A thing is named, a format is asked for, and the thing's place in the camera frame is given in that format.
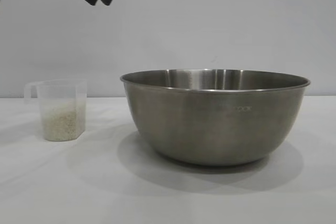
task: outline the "white tabletop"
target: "white tabletop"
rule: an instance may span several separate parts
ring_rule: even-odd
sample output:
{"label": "white tabletop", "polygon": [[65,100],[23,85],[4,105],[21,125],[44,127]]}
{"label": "white tabletop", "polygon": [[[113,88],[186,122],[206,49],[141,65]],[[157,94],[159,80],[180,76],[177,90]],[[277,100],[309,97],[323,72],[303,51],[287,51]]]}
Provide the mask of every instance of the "white tabletop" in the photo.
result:
{"label": "white tabletop", "polygon": [[38,109],[0,99],[1,224],[336,223],[336,97],[305,97],[286,141],[242,168],[157,156],[125,98],[89,99],[75,141],[41,138]]}

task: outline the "translucent cup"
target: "translucent cup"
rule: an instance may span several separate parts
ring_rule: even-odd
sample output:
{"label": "translucent cup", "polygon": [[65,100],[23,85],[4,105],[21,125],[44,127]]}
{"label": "translucent cup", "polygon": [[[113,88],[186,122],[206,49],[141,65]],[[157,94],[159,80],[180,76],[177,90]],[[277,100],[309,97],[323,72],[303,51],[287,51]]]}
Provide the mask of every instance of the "translucent cup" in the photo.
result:
{"label": "translucent cup", "polygon": [[28,83],[25,101],[37,91],[43,136],[49,141],[77,139],[85,131],[87,83],[85,80],[50,80]]}

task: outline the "stainless steel bowl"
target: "stainless steel bowl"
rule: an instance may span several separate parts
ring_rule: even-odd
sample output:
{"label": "stainless steel bowl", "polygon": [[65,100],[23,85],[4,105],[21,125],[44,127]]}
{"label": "stainless steel bowl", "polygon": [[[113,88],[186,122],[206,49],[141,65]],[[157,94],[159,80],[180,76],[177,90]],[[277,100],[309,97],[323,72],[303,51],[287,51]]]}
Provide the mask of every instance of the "stainless steel bowl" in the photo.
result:
{"label": "stainless steel bowl", "polygon": [[250,70],[156,70],[123,75],[133,120],[159,153],[237,165],[274,151],[300,109],[306,78]]}

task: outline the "white backdrop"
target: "white backdrop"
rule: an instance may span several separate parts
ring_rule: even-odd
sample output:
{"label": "white backdrop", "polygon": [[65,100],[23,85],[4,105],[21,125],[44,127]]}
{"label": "white backdrop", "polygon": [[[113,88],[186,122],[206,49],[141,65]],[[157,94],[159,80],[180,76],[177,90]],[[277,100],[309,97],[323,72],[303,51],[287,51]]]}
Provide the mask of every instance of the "white backdrop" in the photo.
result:
{"label": "white backdrop", "polygon": [[335,17],[336,0],[2,0],[0,97],[58,78],[120,96],[120,75],[167,68],[286,72],[336,94]]}

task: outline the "bowl rim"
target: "bowl rim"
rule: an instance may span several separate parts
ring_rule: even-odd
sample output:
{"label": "bowl rim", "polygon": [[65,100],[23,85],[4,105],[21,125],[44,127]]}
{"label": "bowl rim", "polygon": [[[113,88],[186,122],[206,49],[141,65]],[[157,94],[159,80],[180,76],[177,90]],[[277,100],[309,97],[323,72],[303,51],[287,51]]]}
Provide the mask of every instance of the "bowl rim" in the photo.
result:
{"label": "bowl rim", "polygon": [[[274,89],[241,89],[241,90],[221,90],[221,89],[185,89],[185,88],[172,88],[172,87],[163,87],[163,86],[155,86],[150,84],[142,84],[133,81],[126,80],[127,76],[130,76],[135,73],[145,73],[145,72],[157,72],[157,71],[216,71],[216,70],[229,70],[229,71],[247,71],[247,72],[260,72],[260,73],[271,73],[271,74],[282,74],[284,76],[295,77],[298,79],[302,79],[305,83],[296,86],[284,87],[284,88],[274,88]],[[171,90],[171,91],[179,91],[179,92],[195,92],[195,93],[220,93],[220,94],[233,94],[233,93],[256,93],[256,92],[272,92],[272,91],[286,91],[293,89],[300,89],[307,87],[311,84],[311,81],[305,77],[297,76],[294,74],[282,73],[282,72],[272,72],[272,71],[259,71],[259,70],[246,70],[246,69],[158,69],[158,70],[144,70],[144,71],[136,71],[131,73],[123,74],[120,77],[120,80],[127,84],[132,84],[135,86],[146,87],[150,89],[156,90]]]}

